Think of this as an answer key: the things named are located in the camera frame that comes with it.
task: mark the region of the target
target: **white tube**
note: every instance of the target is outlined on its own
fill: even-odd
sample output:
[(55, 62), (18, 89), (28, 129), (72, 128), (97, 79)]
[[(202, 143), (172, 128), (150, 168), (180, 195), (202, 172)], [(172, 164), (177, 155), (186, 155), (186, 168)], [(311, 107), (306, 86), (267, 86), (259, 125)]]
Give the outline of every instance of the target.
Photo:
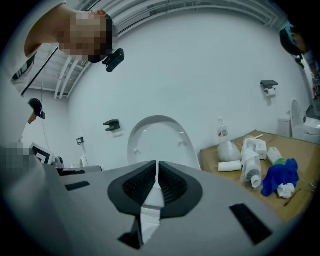
[(218, 166), (219, 172), (231, 172), (242, 169), (241, 161), (220, 162)]
[(261, 184), (261, 165), (258, 156), (248, 159), (245, 162), (245, 179), (251, 182), (252, 187), (256, 189)]

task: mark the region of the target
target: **cardboard box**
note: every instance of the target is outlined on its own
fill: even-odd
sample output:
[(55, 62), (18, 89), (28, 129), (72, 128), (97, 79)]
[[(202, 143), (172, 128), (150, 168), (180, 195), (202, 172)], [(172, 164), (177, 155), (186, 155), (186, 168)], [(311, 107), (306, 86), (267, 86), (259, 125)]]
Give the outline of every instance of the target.
[(255, 150), (259, 154), (260, 160), (267, 160), (267, 145), (266, 143), (255, 144)]
[[(279, 198), (276, 193), (265, 197), (261, 194), (262, 185), (253, 189), (250, 182), (240, 182), (241, 170), (219, 172), (218, 146), (201, 150), (202, 170), (235, 182), (240, 187), (269, 205), (284, 221), (290, 221), (306, 210), (309, 206), (309, 202), (314, 196), (314, 189), (311, 188), (310, 184), (314, 184), (319, 180), (320, 145), (261, 131), (253, 131), (248, 135), (257, 137), (261, 134), (263, 134), (263, 137), (259, 139), (265, 141), (268, 148), (276, 147), (284, 159), (295, 159), (298, 163), (299, 181), (297, 182), (297, 187), (295, 189), (296, 194), (287, 206), (285, 206), (285, 203), (290, 200), (290, 198)], [(243, 147), (244, 139), (245, 136), (235, 139), (232, 142), (235, 143), (238, 149), (241, 149)], [(260, 161), (260, 163), (262, 180), (264, 180), (272, 164), (269, 160)]]

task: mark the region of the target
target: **toilet paper holder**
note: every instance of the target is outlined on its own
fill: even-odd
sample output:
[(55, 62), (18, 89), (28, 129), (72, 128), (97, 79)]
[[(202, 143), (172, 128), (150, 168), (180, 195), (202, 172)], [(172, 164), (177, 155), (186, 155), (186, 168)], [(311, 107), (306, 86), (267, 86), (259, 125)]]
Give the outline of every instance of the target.
[(266, 94), (266, 96), (273, 96), (275, 95), (275, 90), (274, 86), (277, 86), (278, 83), (274, 80), (262, 80), (260, 82), (260, 85), (263, 87), (263, 91)]
[(278, 83), (274, 80), (261, 80), (260, 85), (263, 87), (263, 89), (276, 89), (273, 88), (273, 86), (277, 86)]

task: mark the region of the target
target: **paper roll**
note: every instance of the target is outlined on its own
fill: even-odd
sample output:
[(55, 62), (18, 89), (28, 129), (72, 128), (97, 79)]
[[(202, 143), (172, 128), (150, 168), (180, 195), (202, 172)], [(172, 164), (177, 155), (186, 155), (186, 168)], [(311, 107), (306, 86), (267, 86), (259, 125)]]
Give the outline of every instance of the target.
[(264, 89), (264, 93), (267, 97), (276, 95), (275, 89)]
[(220, 162), (218, 166), (219, 172), (231, 172), (242, 169), (241, 161)]

